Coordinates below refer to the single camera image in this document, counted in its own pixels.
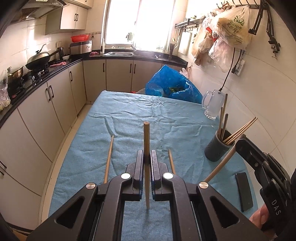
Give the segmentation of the right human hand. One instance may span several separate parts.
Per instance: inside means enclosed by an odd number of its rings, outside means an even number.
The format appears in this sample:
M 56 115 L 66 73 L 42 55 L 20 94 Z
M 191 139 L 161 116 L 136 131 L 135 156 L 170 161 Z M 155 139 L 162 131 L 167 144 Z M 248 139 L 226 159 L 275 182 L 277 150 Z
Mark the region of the right human hand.
M 269 211 L 267 206 L 264 204 L 258 210 L 255 211 L 254 214 L 250 217 L 250 221 L 259 229 L 262 229 L 262 226 L 268 221 L 269 219 Z

